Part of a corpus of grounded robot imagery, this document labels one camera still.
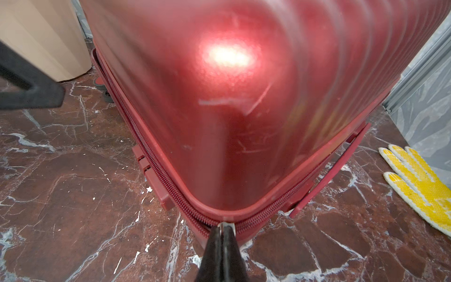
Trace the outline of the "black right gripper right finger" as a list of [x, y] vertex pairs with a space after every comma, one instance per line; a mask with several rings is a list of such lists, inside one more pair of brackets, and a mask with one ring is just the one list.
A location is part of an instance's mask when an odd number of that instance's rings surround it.
[[236, 236], [230, 228], [222, 234], [222, 282], [249, 282]]

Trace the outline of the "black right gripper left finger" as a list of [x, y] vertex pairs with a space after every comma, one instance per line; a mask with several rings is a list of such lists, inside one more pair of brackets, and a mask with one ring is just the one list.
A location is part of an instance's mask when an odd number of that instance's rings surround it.
[[222, 280], [222, 235], [218, 227], [211, 229], [195, 282]]

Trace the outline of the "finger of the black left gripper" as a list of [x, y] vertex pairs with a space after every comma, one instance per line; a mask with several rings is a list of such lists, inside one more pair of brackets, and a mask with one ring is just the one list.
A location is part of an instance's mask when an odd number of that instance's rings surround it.
[[59, 108], [65, 88], [1, 43], [1, 77], [19, 90], [1, 93], [1, 109]]

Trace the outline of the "silver zipper pull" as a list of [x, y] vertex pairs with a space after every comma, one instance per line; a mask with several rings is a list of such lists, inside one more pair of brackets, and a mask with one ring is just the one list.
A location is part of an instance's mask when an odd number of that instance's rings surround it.
[[217, 225], [220, 234], [223, 234], [227, 228], [230, 228], [233, 232], [234, 235], [236, 235], [236, 226], [234, 223], [229, 223], [229, 222], [221, 222]]

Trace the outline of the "red ribbed hardshell suitcase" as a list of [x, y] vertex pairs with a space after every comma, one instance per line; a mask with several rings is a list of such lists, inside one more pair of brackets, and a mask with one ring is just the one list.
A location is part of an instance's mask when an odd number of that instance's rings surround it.
[[250, 240], [319, 170], [451, 10], [449, 1], [82, 1], [96, 68], [163, 206], [198, 241]]

